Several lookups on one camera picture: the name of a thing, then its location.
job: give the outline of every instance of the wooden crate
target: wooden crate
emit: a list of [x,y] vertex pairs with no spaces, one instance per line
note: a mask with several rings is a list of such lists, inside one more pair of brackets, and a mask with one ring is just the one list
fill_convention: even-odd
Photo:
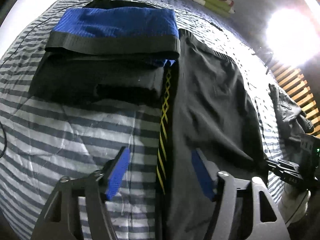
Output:
[[281,63],[270,68],[278,84],[307,114],[315,129],[312,135],[320,138],[320,112],[301,70]]

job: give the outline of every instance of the blue gripper pad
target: blue gripper pad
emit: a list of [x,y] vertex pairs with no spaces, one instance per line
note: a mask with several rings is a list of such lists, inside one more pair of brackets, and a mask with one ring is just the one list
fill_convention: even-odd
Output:
[[197,150],[191,152],[191,161],[204,195],[212,201],[215,196],[213,191],[215,183],[212,181]]
[[128,168],[129,161],[130,150],[129,148],[125,148],[108,178],[108,188],[106,190],[106,196],[108,200],[111,200],[119,191],[122,178]]

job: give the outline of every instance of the gray cloth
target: gray cloth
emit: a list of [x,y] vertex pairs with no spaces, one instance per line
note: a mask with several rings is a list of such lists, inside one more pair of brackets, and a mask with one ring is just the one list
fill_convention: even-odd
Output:
[[306,113],[288,94],[277,85],[269,84],[270,97],[275,109],[279,134],[290,149],[290,153],[300,152],[300,135],[312,133],[313,124],[306,118]]

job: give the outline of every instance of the wire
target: wire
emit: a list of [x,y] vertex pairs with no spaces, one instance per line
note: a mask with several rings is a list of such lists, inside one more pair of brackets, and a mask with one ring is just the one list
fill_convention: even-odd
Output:
[[45,23],[46,21],[52,19],[54,16],[56,16],[58,13],[60,13],[60,12],[63,11],[63,10],[68,9],[68,8],[70,8],[70,7],[72,7],[72,6],[76,6],[76,5],[84,4],[84,3],[89,3],[89,1],[81,2],[81,3],[76,3],[76,4],[73,4],[73,5],[69,5],[69,6],[61,9],[60,11],[56,12],[53,16],[51,16],[50,18],[46,19],[45,21],[36,24],[36,25],[26,34],[26,36],[24,36],[23,40],[20,42],[20,44],[19,44],[19,46],[17,47],[17,49],[16,49],[9,57],[7,57],[7,59],[1,64],[0,68],[11,58],[12,55],[14,55],[14,54],[18,51],[18,49],[20,48],[20,46],[21,46],[21,44],[23,43],[24,39],[25,39],[36,27],[38,27],[40,24],[43,24],[43,23]]
[[305,198],[307,197],[307,195],[309,194],[309,191],[307,190],[307,193],[305,194],[305,196],[303,197],[303,199],[301,200],[299,206],[297,207],[297,209],[295,210],[295,212],[292,214],[292,216],[288,219],[288,221],[285,223],[285,225],[287,225],[287,223],[294,217],[294,215],[297,213],[298,209],[301,207],[303,201],[305,200]]
[[0,122],[0,127],[1,127],[1,129],[3,131],[3,136],[4,136],[4,147],[3,147],[3,150],[2,150],[2,152],[0,154],[0,158],[1,158],[4,155],[4,153],[5,153],[6,149],[7,149],[7,135],[6,135],[5,131],[4,131],[4,127],[3,127],[1,122]]

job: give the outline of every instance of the gray and white striped fabric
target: gray and white striped fabric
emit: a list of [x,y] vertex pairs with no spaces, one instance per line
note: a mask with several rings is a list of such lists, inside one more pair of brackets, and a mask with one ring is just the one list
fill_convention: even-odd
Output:
[[[154,239],[155,166],[160,110],[115,100],[72,108],[30,98],[31,79],[53,26],[66,8],[92,0],[59,0],[28,25],[0,61],[0,121],[8,138],[0,159],[0,208],[21,239],[30,239],[41,209],[61,176],[79,178],[113,159],[121,146],[132,152],[118,195],[108,202],[119,239]],[[256,106],[266,155],[283,158],[268,83],[260,60],[211,11],[190,0],[135,0],[172,8],[179,28],[238,64]],[[223,32],[210,24],[224,29]],[[4,136],[0,136],[0,149]],[[275,201],[282,182],[269,175]],[[85,200],[79,200],[84,237],[90,239]]]

